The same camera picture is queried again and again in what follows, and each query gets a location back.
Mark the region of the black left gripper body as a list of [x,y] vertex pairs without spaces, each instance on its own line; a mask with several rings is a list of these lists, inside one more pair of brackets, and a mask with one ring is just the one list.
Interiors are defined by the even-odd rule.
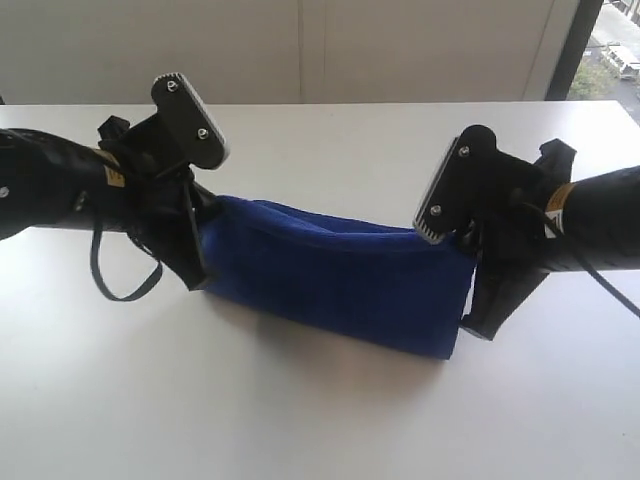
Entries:
[[117,231],[169,260],[172,217],[192,175],[148,177],[112,152],[31,129],[1,132],[1,236],[30,227]]

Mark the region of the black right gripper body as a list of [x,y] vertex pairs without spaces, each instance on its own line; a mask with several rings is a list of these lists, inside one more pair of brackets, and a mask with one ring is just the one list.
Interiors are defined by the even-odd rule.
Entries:
[[543,273],[639,268],[639,169],[516,191],[503,215],[482,223],[480,262],[534,267]]

